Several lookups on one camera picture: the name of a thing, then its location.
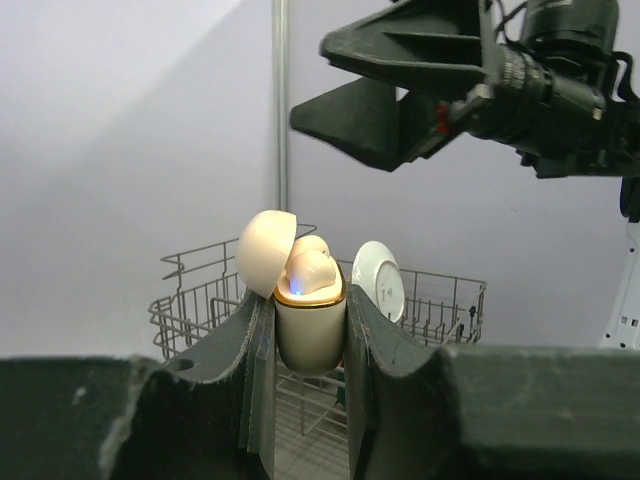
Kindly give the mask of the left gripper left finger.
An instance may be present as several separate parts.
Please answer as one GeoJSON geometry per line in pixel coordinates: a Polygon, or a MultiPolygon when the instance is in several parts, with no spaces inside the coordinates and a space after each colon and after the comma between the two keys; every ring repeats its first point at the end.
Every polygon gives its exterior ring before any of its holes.
{"type": "Polygon", "coordinates": [[[145,357],[1,363],[5,479],[270,479],[275,306],[247,294],[165,363],[145,357]]]}

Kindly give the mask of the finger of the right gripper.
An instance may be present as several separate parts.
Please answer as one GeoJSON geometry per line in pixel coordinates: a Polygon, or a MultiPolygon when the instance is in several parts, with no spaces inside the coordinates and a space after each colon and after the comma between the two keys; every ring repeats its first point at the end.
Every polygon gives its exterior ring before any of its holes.
{"type": "Polygon", "coordinates": [[[450,143],[448,105],[419,92],[361,78],[295,106],[290,127],[359,163],[393,172],[450,143]]]}

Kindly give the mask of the beige earbud charging case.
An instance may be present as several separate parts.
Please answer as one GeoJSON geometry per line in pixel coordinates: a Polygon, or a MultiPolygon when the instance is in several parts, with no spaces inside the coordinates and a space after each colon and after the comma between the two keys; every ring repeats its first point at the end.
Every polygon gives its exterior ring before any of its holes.
{"type": "Polygon", "coordinates": [[[337,274],[333,286],[308,295],[289,291],[285,269],[297,237],[295,214],[265,210],[255,215],[239,238],[236,268],[253,293],[275,303],[275,333],[280,357],[292,372],[322,376],[341,362],[345,345],[347,285],[337,274]]]}

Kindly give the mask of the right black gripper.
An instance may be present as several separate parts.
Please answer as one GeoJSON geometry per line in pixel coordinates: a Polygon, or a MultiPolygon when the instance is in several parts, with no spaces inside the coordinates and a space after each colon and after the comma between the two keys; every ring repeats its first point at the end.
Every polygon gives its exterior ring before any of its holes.
{"type": "Polygon", "coordinates": [[[466,132],[513,147],[541,179],[638,176],[639,99],[633,58],[614,48],[618,2],[528,1],[525,9],[519,40],[495,49],[494,79],[485,80],[484,1],[398,1],[326,34],[320,55],[410,91],[466,93],[477,84],[465,100],[438,105],[425,158],[466,132]]]}

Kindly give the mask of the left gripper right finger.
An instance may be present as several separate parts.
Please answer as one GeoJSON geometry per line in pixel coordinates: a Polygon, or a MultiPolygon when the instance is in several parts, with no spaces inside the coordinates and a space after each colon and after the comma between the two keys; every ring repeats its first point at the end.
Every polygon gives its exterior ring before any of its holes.
{"type": "Polygon", "coordinates": [[[347,291],[354,479],[635,479],[639,356],[599,348],[427,347],[347,291]]]}

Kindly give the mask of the white earbud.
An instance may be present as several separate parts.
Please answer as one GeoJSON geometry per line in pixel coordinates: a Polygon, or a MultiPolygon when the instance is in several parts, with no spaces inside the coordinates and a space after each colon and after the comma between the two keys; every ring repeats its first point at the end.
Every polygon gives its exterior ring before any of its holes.
{"type": "Polygon", "coordinates": [[[289,291],[308,295],[336,283],[337,274],[331,258],[318,250],[307,250],[293,257],[285,269],[289,291]]]}
{"type": "Polygon", "coordinates": [[[294,242],[287,266],[324,264],[329,258],[327,242],[318,235],[307,235],[294,242]]]}

